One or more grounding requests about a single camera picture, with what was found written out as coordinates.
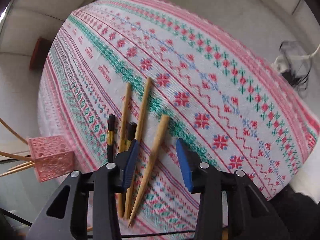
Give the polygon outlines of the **dark bin with red liner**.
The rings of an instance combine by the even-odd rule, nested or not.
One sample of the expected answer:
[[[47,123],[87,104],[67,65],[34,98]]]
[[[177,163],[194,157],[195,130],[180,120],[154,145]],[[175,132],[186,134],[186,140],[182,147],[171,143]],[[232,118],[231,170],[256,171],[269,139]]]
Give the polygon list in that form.
[[[47,55],[52,46],[52,41],[39,37],[29,63],[29,70],[40,70],[44,67]]]

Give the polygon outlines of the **bamboo chopstick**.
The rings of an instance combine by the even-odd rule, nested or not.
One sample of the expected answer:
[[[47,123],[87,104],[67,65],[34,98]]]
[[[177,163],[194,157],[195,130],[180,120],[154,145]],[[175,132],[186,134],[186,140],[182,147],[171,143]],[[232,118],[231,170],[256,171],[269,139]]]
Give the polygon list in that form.
[[[10,170],[10,171],[7,171],[7,172],[4,172],[2,174],[0,174],[0,177],[4,177],[4,176],[7,176],[7,175],[10,175],[10,174],[14,174],[14,173],[17,173],[17,172],[21,172],[21,171],[24,171],[24,170],[27,170],[31,167],[34,167],[35,164],[28,164],[28,165],[25,165],[25,166],[22,166],[22,167],[19,167],[19,168],[15,168],[13,170]]]
[[[120,141],[119,141],[119,153],[125,151],[125,133],[126,133],[126,121],[128,113],[128,105],[131,95],[131,84],[126,84],[126,93],[124,98],[124,105],[121,116],[121,125],[120,125]],[[118,215],[120,218],[124,217],[124,195],[118,194]]]
[[[135,133],[135,139],[138,143],[140,142],[140,139],[142,136],[143,123],[144,123],[145,113],[146,113],[146,109],[147,109],[147,102],[148,102],[148,96],[149,96],[149,90],[150,90],[151,84],[152,84],[152,78],[148,77],[146,80],[145,88],[144,88],[142,103],[140,106],[139,119],[138,119],[137,129],[136,129],[136,133]],[[124,211],[124,218],[126,220],[129,219],[130,214],[131,214],[131,203],[132,203],[134,177],[135,177],[135,175],[133,175],[131,185],[127,189],[127,192],[126,192],[125,211]]]
[[[2,151],[0,152],[0,155],[3,157],[10,158],[10,159],[23,160],[23,161],[33,161],[31,159],[31,157],[20,156],[20,155],[6,153],[6,152],[2,152]]]
[[[22,167],[26,167],[26,166],[29,166],[29,165],[34,165],[34,162],[28,161],[26,163],[22,163],[20,165],[17,165],[17,166],[9,168],[8,171],[16,170],[16,169],[19,169],[19,168],[22,168]]]
[[[18,140],[23,142],[24,144],[28,144],[27,140],[20,136],[16,131],[14,131],[2,118],[0,118],[0,123]]]
[[[161,146],[162,141],[165,137],[165,133],[166,133],[169,121],[170,121],[170,116],[168,116],[166,114],[162,114],[160,122],[157,127],[157,132],[156,132],[155,138],[153,140],[153,145],[152,145],[152,148],[150,151],[148,163],[146,165],[146,168],[145,168],[145,171],[143,174],[143,178],[142,178],[142,181],[141,181],[141,184],[140,184],[140,187],[139,187],[139,190],[138,190],[138,193],[137,193],[137,196],[136,196],[133,208],[132,208],[132,212],[129,217],[129,221],[127,224],[128,228],[131,226],[133,219],[138,211],[138,208],[142,202],[144,193],[146,192],[146,188],[148,186],[148,182],[150,180],[151,173],[153,171],[153,167],[154,167],[155,162],[157,160],[160,146]]]

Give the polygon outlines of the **patterned striped tablecloth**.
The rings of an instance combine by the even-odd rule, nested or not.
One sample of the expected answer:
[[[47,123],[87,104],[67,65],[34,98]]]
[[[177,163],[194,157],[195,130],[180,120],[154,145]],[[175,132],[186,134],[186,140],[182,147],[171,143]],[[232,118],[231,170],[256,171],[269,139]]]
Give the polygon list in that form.
[[[78,169],[107,162],[107,120],[137,122],[149,91],[135,187],[162,114],[170,116],[144,199],[125,235],[163,232],[184,239],[199,196],[185,187],[176,140],[218,170],[244,170],[267,199],[302,168],[319,140],[319,120],[265,60],[210,24],[164,0],[98,0],[74,10],[58,31],[40,81],[38,124],[64,135]]]

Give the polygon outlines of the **black gold-banded chopstick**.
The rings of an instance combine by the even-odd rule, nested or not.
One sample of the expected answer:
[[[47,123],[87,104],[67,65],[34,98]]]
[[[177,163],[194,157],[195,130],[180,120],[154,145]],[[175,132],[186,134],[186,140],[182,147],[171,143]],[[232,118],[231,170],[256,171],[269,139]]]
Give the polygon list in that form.
[[[114,114],[108,116],[107,128],[107,162],[111,163],[114,159],[114,129],[116,117]]]
[[[125,140],[126,150],[130,148],[132,140],[135,138],[137,124],[135,122],[130,122],[127,125],[127,137]]]

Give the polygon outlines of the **pink perforated utensil holder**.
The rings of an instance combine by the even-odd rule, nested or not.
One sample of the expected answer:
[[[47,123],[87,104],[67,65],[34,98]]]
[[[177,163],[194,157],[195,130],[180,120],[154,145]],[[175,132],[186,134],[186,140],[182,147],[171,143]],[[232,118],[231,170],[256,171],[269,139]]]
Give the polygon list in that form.
[[[63,135],[29,138],[27,142],[39,182],[73,171],[74,151]]]

